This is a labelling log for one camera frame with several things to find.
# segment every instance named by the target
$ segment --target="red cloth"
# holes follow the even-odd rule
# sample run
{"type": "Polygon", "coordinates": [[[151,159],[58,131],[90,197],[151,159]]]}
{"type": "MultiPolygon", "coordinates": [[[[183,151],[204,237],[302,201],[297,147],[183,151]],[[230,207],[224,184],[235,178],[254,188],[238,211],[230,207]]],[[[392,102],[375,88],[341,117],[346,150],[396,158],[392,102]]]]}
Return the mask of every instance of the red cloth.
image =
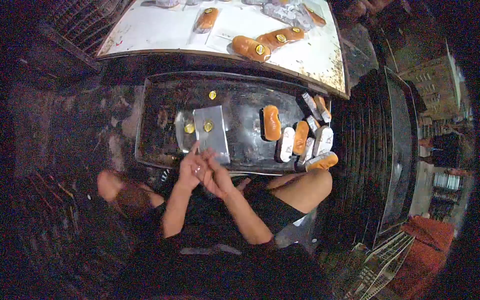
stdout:
{"type": "Polygon", "coordinates": [[[443,269],[452,244],[454,226],[414,216],[402,230],[415,236],[415,241],[402,267],[387,287],[403,299],[416,300],[443,269]]]}

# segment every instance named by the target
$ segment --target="gold sticker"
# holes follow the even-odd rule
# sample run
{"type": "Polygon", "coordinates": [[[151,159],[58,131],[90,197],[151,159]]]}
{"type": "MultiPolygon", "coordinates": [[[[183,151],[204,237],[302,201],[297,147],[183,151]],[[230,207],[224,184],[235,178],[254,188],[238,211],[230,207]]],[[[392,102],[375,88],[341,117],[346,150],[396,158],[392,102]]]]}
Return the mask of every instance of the gold sticker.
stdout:
{"type": "Polygon", "coordinates": [[[206,120],[204,124],[204,130],[210,132],[213,129],[213,122],[211,120],[206,120]]]}
{"type": "Polygon", "coordinates": [[[211,91],[211,92],[208,94],[208,97],[209,97],[210,99],[212,99],[212,100],[215,99],[215,97],[216,97],[216,92],[215,92],[215,91],[211,91]]]}
{"type": "Polygon", "coordinates": [[[257,48],[255,48],[255,51],[258,53],[258,55],[262,55],[265,53],[265,47],[260,44],[257,46],[257,48]]]}
{"type": "Polygon", "coordinates": [[[195,131],[195,126],[192,123],[185,125],[184,128],[186,133],[193,133],[195,131]]]}
{"type": "Polygon", "coordinates": [[[285,43],[287,38],[284,35],[276,35],[276,39],[279,40],[281,43],[285,43]]]}

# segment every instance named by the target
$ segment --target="white table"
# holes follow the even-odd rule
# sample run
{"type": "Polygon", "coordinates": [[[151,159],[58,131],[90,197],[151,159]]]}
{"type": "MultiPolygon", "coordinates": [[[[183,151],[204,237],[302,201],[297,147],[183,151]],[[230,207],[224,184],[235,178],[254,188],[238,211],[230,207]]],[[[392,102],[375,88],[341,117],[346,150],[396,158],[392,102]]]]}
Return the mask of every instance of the white table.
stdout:
{"type": "MultiPolygon", "coordinates": [[[[187,52],[245,59],[232,53],[228,45],[238,35],[259,35],[289,27],[262,13],[261,7],[241,0],[207,1],[195,6],[185,0],[170,9],[153,5],[154,1],[136,0],[123,14],[100,47],[97,57],[115,57],[129,52],[187,52]],[[220,10],[209,33],[196,34],[193,26],[206,8],[220,10]]],[[[325,0],[305,0],[326,25],[315,27],[303,40],[287,44],[272,53],[266,66],[301,77],[313,85],[346,96],[345,70],[335,22],[325,0]]]]}

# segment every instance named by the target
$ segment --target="knee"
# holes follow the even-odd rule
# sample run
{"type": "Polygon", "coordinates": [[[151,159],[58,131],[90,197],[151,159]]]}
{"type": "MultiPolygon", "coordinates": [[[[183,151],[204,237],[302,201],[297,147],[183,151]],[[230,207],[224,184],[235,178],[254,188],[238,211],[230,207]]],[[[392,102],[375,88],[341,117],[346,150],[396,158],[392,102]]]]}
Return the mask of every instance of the knee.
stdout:
{"type": "Polygon", "coordinates": [[[324,169],[316,168],[309,171],[309,174],[312,174],[312,181],[315,189],[327,197],[332,191],[333,181],[330,172],[324,169]]]}
{"type": "Polygon", "coordinates": [[[96,178],[98,194],[107,202],[115,200],[123,182],[111,170],[103,170],[96,178]]]}

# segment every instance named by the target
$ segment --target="hand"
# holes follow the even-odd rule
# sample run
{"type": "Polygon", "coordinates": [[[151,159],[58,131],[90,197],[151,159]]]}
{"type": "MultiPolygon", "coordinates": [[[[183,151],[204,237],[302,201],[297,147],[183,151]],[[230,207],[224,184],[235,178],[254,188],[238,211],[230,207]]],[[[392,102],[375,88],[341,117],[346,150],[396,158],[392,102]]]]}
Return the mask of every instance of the hand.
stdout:
{"type": "Polygon", "coordinates": [[[196,154],[200,142],[193,144],[190,152],[180,163],[180,175],[177,184],[193,191],[193,189],[200,183],[200,180],[195,175],[196,171],[201,168],[201,165],[206,166],[199,155],[196,154]]]}
{"type": "Polygon", "coordinates": [[[235,189],[229,171],[215,160],[215,152],[208,148],[201,154],[206,165],[197,171],[197,177],[202,184],[217,197],[224,199],[235,189]]]}

